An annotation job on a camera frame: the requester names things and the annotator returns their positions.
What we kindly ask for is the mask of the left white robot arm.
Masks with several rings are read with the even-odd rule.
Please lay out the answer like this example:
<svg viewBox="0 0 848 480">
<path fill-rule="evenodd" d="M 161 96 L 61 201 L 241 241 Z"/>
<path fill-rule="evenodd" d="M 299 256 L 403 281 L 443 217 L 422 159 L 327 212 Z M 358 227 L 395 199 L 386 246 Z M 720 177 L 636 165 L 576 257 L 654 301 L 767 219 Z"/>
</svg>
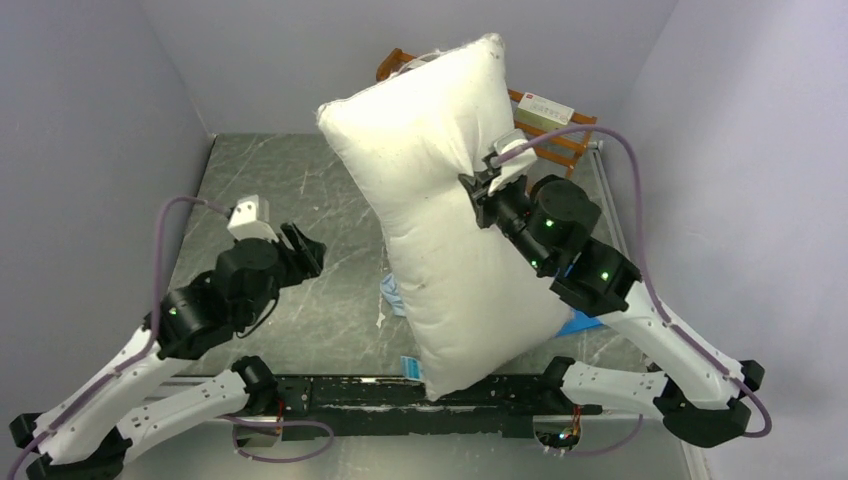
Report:
<svg viewBox="0 0 848 480">
<path fill-rule="evenodd" d="M 164 295 L 80 390 L 49 411 L 11 422 L 22 451 L 13 470 L 31 479 L 114 479 L 150 447 L 211 418 L 261 416 L 277 407 L 277 380 L 258 356 L 172 397 L 147 397 L 209 350 L 252 334 L 284 288 L 322 273 L 326 251 L 291 223 L 236 239 L 211 270 Z"/>
</svg>

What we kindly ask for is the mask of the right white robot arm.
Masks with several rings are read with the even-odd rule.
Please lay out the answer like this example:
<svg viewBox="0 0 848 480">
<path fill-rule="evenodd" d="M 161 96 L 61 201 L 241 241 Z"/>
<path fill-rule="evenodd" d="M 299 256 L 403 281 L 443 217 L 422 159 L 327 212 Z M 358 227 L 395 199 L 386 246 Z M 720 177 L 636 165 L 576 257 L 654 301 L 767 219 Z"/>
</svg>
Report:
<svg viewBox="0 0 848 480">
<path fill-rule="evenodd" d="M 666 308 L 647 277 L 592 235 L 602 211 L 566 178 L 502 184 L 502 168 L 460 175 L 479 227 L 496 227 L 566 305 L 598 319 L 655 363 L 649 372 L 594 367 L 556 357 L 539 398 L 550 413 L 610 407 L 659 420 L 678 439 L 712 448 L 749 435 L 764 370 L 722 354 Z"/>
</svg>

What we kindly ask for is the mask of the white pillow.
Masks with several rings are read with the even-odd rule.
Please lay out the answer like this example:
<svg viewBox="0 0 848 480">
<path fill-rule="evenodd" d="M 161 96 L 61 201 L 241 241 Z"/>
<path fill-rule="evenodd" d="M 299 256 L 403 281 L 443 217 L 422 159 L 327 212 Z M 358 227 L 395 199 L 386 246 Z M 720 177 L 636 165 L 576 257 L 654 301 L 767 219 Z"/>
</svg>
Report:
<svg viewBox="0 0 848 480">
<path fill-rule="evenodd" d="M 500 35 L 327 102 L 316 120 L 379 219 L 429 400 L 473 385 L 571 318 L 497 229 L 477 225 L 459 181 L 513 127 Z"/>
</svg>

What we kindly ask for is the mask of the light blue pillowcase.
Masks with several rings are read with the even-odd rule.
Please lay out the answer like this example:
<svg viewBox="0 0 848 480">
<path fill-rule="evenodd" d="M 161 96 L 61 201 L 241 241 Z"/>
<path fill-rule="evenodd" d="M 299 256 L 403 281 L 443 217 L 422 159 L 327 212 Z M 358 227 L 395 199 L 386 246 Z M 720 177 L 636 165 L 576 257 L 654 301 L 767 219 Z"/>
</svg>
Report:
<svg viewBox="0 0 848 480">
<path fill-rule="evenodd" d="M 393 273 L 388 273 L 381 280 L 379 289 L 383 299 L 389 304 L 392 313 L 397 317 L 405 317 L 405 305 L 399 293 L 397 282 Z"/>
</svg>

